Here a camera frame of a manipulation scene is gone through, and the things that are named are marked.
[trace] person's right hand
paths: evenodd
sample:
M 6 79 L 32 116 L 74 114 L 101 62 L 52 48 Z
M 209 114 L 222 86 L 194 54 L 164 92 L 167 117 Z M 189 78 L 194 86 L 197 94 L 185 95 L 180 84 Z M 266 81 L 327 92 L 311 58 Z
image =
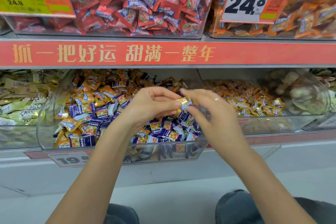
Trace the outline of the person's right hand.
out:
M 233 154 L 249 148 L 236 113 L 229 103 L 210 90 L 181 89 L 181 93 L 209 111 L 210 121 L 196 107 L 186 108 L 195 117 L 208 142 L 225 161 L 228 162 Z

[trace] floor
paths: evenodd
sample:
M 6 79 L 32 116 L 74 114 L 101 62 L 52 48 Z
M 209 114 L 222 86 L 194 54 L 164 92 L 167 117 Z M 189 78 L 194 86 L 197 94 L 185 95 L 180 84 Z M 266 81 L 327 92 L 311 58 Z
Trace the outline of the floor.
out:
M 336 204 L 336 168 L 281 173 L 277 177 L 293 196 Z M 238 188 L 245 187 L 237 176 L 156 183 L 116 188 L 111 202 L 133 207 L 141 224 L 211 224 L 219 198 Z M 44 223 L 62 197 L 0 199 L 1 223 Z

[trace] forearm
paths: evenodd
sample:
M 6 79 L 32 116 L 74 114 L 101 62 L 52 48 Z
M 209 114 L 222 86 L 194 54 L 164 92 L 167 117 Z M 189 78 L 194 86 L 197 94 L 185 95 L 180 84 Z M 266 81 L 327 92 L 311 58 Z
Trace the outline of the forearm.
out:
M 272 224 L 316 222 L 296 202 L 254 150 L 243 147 L 229 164 L 252 195 L 264 221 Z
M 103 222 L 131 137 L 122 127 L 107 128 L 47 223 Z

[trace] dark blue pants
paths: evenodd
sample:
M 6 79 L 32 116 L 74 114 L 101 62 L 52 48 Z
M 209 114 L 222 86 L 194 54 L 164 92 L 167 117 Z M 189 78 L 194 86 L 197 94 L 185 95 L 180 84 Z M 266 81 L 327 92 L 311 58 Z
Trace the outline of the dark blue pants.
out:
M 302 197 L 295 199 L 318 224 L 336 223 L 336 205 Z M 222 196 L 216 205 L 215 218 L 216 224 L 265 224 L 252 196 L 244 190 Z M 139 218 L 131 207 L 110 204 L 104 224 L 139 224 Z

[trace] person's right arm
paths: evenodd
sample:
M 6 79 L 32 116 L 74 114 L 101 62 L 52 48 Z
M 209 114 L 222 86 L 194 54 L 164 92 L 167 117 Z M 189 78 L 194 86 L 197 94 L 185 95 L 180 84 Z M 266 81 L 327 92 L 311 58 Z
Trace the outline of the person's right arm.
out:
M 265 223 L 316 224 L 275 177 L 262 157 L 250 148 L 229 103 L 209 90 L 182 89 L 181 92 L 209 111 L 210 121 L 197 108 L 187 107 L 211 146 L 245 184 Z

